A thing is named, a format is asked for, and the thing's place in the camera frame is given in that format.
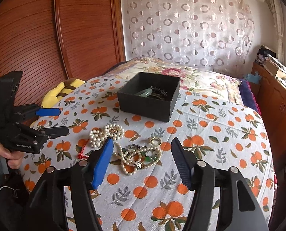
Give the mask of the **person's left hand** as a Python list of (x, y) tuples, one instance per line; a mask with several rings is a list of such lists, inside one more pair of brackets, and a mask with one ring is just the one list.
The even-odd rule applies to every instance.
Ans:
[(23, 161), (24, 153), (19, 151), (10, 152), (0, 144), (0, 158), (8, 159), (8, 166), (11, 169), (19, 169)]

